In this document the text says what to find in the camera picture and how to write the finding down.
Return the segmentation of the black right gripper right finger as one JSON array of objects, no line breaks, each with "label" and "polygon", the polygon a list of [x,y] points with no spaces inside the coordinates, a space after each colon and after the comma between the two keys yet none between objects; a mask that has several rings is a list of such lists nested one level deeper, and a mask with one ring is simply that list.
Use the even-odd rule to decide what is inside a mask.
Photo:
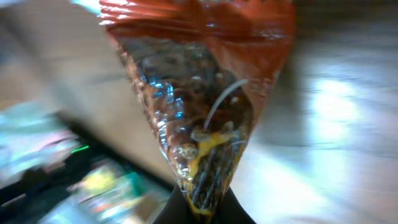
[{"label": "black right gripper right finger", "polygon": [[213,218],[213,224],[256,224],[243,209],[231,188],[224,198]]}]

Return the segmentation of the red chocolate bar wrapper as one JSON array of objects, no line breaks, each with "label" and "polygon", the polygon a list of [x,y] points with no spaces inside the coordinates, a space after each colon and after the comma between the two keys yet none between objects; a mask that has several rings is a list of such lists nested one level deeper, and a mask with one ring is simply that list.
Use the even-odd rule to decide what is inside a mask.
[{"label": "red chocolate bar wrapper", "polygon": [[292,48],[292,1],[100,6],[190,210],[199,223],[211,222]]}]

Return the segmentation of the light blue tissue packet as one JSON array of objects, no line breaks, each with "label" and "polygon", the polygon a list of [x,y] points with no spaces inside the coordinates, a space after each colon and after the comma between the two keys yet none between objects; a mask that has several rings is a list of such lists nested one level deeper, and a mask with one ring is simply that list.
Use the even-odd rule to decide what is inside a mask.
[{"label": "light blue tissue packet", "polygon": [[55,167],[81,147],[56,114],[35,102],[1,110],[1,187],[30,168]]}]

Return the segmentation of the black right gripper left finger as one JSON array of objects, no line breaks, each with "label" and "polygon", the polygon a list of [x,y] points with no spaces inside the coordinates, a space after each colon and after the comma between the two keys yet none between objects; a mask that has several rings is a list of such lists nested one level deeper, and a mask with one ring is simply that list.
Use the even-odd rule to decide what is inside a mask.
[{"label": "black right gripper left finger", "polygon": [[189,204],[181,193],[179,186],[176,185],[174,187],[165,207],[153,224],[196,224]]}]

